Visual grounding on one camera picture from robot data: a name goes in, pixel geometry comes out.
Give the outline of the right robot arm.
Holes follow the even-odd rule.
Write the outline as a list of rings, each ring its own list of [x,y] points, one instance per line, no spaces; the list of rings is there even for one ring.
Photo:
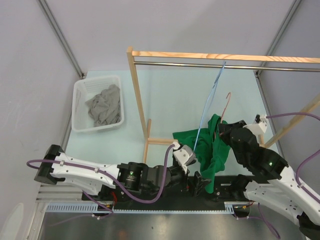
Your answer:
[[[252,124],[246,124],[243,120],[218,124],[219,136],[232,149],[236,161],[282,193],[274,193],[254,180],[239,176],[240,183],[230,188],[230,194],[237,201],[247,198],[265,205],[292,221],[309,240],[318,240],[320,196],[277,152],[260,146],[257,136],[263,135],[266,130],[265,118]]]

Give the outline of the green t shirt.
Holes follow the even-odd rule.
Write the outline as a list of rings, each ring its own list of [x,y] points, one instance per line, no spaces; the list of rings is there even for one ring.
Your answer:
[[[200,174],[203,178],[211,180],[205,187],[209,194],[214,192],[215,174],[225,170],[230,147],[220,138],[218,125],[225,124],[221,117],[213,114],[207,122],[207,127],[187,131],[174,132],[172,134],[179,143],[194,148],[194,153],[200,163]]]

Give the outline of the pink wire hanger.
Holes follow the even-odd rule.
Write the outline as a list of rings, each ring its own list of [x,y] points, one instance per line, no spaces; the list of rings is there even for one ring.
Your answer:
[[[214,139],[214,140],[215,140],[216,137],[217,137],[217,130],[219,129],[218,123],[220,123],[220,124],[223,123],[224,115],[225,115],[225,112],[226,112],[226,110],[227,110],[227,108],[228,108],[228,106],[229,106],[229,104],[230,104],[231,96],[232,96],[232,93],[229,92],[229,93],[227,94],[227,96],[226,96],[227,102],[226,102],[226,105],[225,105],[225,107],[224,107],[224,109],[223,109],[223,111],[222,111],[221,116],[219,117],[219,121],[218,121],[218,119],[215,121],[216,127],[215,127],[215,129],[214,129],[214,131],[213,131],[213,139]]]

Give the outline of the grey t shirt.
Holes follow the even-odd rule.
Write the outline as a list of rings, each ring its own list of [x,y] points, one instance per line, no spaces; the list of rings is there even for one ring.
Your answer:
[[[122,120],[120,88],[112,84],[85,102],[94,127],[117,124]]]

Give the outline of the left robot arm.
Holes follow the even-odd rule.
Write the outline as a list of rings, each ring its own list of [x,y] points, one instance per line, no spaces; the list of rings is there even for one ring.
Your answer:
[[[154,167],[142,162],[99,164],[84,161],[52,145],[44,159],[30,160],[27,166],[37,170],[34,180],[42,184],[67,183],[100,200],[107,199],[111,191],[115,191],[138,203],[153,204],[166,189],[181,186],[183,191],[196,197],[212,183],[198,171],[189,176],[188,167],[196,160],[189,146],[176,141],[166,149],[164,163]]]

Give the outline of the blue wire hanger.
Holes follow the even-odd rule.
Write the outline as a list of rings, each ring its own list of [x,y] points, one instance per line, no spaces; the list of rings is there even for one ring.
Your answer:
[[[216,76],[216,78],[214,80],[213,86],[212,86],[212,88],[211,88],[211,90],[209,92],[209,95],[208,95],[208,97],[206,99],[206,102],[204,104],[204,108],[203,108],[203,111],[202,111],[200,123],[199,123],[198,130],[197,130],[197,133],[196,133],[196,138],[195,138],[195,142],[194,142],[194,146],[193,146],[193,151],[195,151],[196,148],[197,148],[199,135],[200,135],[203,123],[204,123],[204,119],[205,119],[205,114],[208,112],[208,109],[210,108],[210,105],[212,104],[212,101],[213,101],[213,99],[215,97],[216,90],[217,90],[217,87],[218,87],[218,84],[219,84],[219,79],[220,79],[221,74],[224,71],[225,67],[226,67],[226,61],[223,62],[222,67],[220,68],[220,70],[219,70],[219,72],[218,72],[218,74],[217,74],[217,76]]]

